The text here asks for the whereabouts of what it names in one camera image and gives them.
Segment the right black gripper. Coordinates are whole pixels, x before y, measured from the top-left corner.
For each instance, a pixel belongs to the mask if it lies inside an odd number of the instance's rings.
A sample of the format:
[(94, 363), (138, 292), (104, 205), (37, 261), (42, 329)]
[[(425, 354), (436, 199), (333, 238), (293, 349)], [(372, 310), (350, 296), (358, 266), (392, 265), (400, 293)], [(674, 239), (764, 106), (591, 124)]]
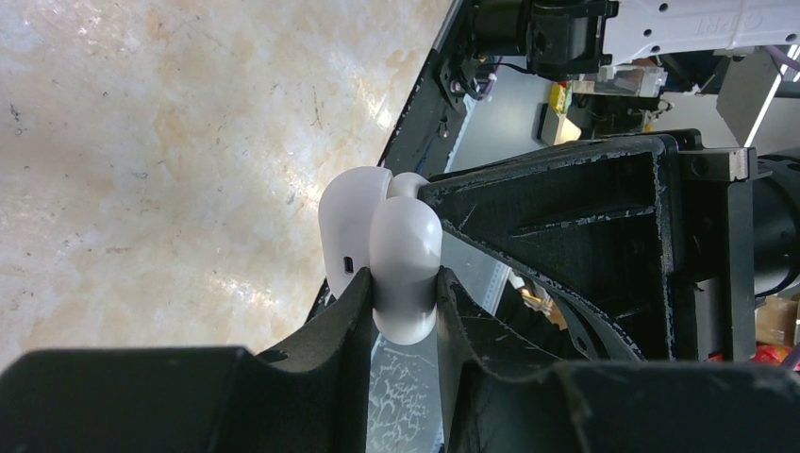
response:
[(675, 354), (748, 361), (756, 311), (799, 283), (799, 149), (707, 148), (696, 129), (671, 132), (680, 170), (682, 235), (674, 274)]

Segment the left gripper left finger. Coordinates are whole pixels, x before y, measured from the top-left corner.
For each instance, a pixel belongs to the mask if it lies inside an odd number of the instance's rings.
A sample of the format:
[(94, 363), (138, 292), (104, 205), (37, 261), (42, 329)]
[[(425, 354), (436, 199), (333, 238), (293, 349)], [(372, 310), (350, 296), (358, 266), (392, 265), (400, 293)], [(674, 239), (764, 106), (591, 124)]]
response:
[(1, 375), (5, 452), (362, 452), (373, 285), (275, 346), (44, 349)]

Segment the white earbud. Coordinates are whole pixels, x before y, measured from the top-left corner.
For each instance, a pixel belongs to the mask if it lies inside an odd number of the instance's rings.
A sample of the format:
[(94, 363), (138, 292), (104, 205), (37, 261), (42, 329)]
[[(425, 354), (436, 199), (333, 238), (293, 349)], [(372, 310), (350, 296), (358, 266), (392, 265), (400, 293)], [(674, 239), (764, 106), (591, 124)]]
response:
[(427, 179), (416, 173), (407, 172), (398, 174), (391, 179), (386, 197), (408, 197), (417, 199), (419, 190), (428, 184), (429, 181)]

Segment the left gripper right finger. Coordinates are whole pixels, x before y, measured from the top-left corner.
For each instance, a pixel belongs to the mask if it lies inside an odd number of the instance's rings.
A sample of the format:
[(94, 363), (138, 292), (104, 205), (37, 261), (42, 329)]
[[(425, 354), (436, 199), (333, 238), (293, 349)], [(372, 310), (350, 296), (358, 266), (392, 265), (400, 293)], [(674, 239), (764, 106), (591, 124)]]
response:
[(562, 361), (437, 281), (448, 452), (795, 452), (799, 376), (753, 362)]

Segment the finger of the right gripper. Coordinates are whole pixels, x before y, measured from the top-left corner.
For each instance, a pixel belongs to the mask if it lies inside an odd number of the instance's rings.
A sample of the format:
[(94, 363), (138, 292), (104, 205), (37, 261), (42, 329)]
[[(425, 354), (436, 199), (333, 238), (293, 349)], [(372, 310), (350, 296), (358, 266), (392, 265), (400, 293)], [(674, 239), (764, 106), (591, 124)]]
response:
[(642, 349), (610, 314), (544, 275), (510, 268), (494, 315), (564, 360), (643, 361)]
[(664, 134), (570, 142), (435, 176), (418, 196), (447, 233), (541, 285), (581, 355), (672, 360), (677, 151)]

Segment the white charging case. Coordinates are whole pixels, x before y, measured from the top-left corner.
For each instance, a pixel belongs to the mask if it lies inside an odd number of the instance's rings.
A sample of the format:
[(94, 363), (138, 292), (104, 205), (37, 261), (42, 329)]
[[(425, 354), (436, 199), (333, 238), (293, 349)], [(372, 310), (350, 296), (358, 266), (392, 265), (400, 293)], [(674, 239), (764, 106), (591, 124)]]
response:
[(387, 198), (391, 170), (362, 166), (325, 188), (318, 224), (328, 285), (341, 296), (356, 271), (374, 281), (373, 318), (390, 342), (417, 344), (436, 324), (442, 224), (425, 202)]

